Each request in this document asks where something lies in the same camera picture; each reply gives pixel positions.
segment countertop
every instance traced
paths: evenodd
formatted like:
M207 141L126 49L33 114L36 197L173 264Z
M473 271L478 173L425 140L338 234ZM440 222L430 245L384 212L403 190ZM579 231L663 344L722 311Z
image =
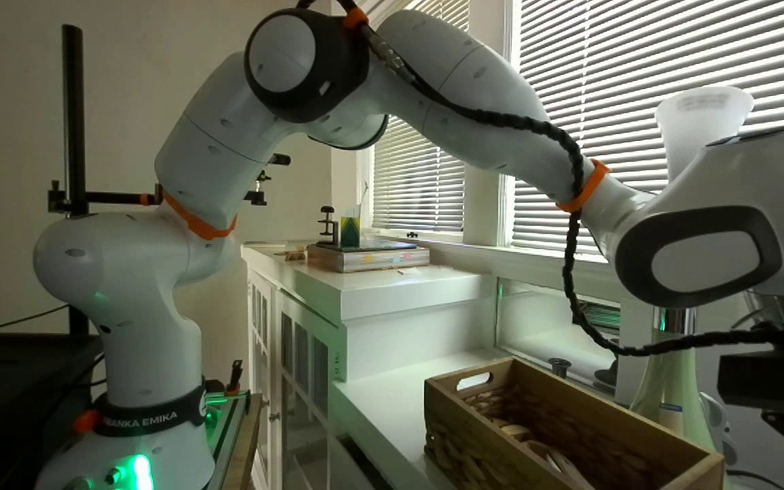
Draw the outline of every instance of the countertop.
M346 431L391 488L451 490L440 469L425 454L425 378L488 365L501 358L499 352L463 352L335 384L346 401Z
M432 306L469 303L489 294L489 280L475 273L444 264L327 273L305 262L289 262L294 245L243 245L248 268L277 284L286 294L316 309L323 318L346 324L352 318L384 316Z

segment wooden crate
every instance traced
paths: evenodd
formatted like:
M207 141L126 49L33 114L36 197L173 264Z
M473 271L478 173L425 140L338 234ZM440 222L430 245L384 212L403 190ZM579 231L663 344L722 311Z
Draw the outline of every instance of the wooden crate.
M516 360L428 378L425 427L428 454L463 490L719 490L724 480L722 454Z

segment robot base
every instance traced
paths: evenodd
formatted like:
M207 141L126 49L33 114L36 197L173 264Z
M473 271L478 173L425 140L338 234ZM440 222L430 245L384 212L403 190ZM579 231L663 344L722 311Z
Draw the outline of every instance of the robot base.
M89 434L40 472L36 490L199 490L211 472L203 424L185 423L136 438Z

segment orange ring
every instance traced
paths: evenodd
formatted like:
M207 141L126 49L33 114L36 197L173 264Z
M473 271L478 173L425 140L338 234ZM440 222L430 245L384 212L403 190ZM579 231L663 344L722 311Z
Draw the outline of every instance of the orange ring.
M352 11L346 13L346 20L342 20L342 28L346 28L346 30L354 30L354 28L358 28L358 26L368 26L368 13L364 13L362 9L352 9Z
M591 197L601 188L607 173L609 173L609 170L607 170L601 162L594 162L594 173L587 174L579 197L572 198L572 201L557 201L556 207L557 207L557 209L567 209L567 212L582 209L582 207L591 201Z
M93 412L83 412L83 415L72 416L71 431L77 435L86 435L86 434L93 434L97 427L97 423L101 423L101 415L93 409Z
M215 228L191 209L185 209L168 190L164 190L164 201L185 222L185 227L200 239L224 239L233 231L233 222L229 228Z

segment green light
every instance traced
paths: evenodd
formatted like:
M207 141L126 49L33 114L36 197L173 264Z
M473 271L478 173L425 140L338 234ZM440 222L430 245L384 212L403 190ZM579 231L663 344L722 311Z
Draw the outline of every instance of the green light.
M115 490L151 490L151 472L147 454L126 457L115 472L109 475L109 484Z
M136 454L130 461L134 476L136 476L136 490L151 490L151 475L150 475L150 461L143 454Z

